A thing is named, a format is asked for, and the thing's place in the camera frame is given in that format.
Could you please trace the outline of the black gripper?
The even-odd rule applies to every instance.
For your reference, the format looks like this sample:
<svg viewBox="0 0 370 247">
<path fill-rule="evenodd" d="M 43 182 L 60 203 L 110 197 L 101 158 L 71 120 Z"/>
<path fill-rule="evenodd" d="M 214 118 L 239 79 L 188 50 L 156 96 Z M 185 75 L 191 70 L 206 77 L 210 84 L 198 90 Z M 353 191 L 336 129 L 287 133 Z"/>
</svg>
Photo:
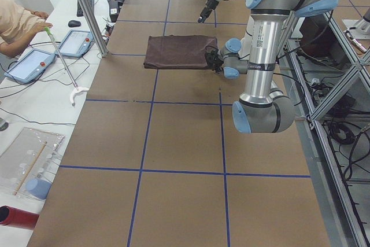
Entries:
<svg viewBox="0 0 370 247">
<path fill-rule="evenodd" d="M 199 15 L 197 20 L 198 23 L 204 23 L 205 20 L 209 17 L 210 12 L 215 10 L 219 4 L 219 0 L 207 0 L 206 7 L 203 8 L 202 12 Z"/>
<path fill-rule="evenodd" d="M 223 60 L 220 58 L 217 51 L 211 51 L 206 53 L 206 62 L 209 69 L 214 69 L 216 74 L 220 74 L 223 71 Z"/>
</svg>

